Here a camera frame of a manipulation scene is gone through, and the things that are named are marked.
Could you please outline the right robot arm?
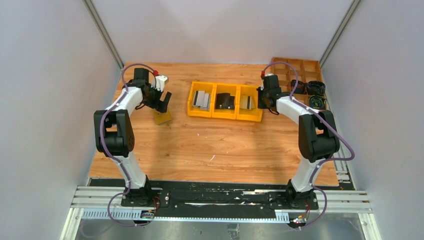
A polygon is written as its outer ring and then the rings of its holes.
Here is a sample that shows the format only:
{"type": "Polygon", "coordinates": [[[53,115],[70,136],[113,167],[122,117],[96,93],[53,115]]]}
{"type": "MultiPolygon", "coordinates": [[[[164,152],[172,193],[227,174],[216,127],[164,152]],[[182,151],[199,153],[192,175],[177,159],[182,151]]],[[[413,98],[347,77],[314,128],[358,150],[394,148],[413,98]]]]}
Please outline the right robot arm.
{"type": "Polygon", "coordinates": [[[272,73],[261,79],[262,86],[257,88],[258,107],[284,115],[298,125],[300,163],[282,199],[289,208],[297,209],[313,198],[313,185],[321,164],[340,149],[334,115],[329,110],[310,108],[289,92],[283,92],[278,77],[272,73]]]}

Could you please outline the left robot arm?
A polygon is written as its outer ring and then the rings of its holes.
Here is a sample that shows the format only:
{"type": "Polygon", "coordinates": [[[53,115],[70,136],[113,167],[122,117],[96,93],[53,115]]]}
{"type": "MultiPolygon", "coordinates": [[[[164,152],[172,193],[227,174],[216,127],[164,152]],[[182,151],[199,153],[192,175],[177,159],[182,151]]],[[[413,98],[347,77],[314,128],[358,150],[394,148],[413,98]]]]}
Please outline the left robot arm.
{"type": "Polygon", "coordinates": [[[121,204],[124,207],[158,206],[158,191],[152,189],[147,175],[140,168],[134,153],[135,135],[130,116],[135,110],[148,107],[167,113],[172,94],[164,88],[168,77],[143,63],[133,63],[133,78],[125,81],[125,67],[120,78],[123,87],[119,97],[106,109],[93,114],[97,151],[110,158],[125,181],[121,204]]]}

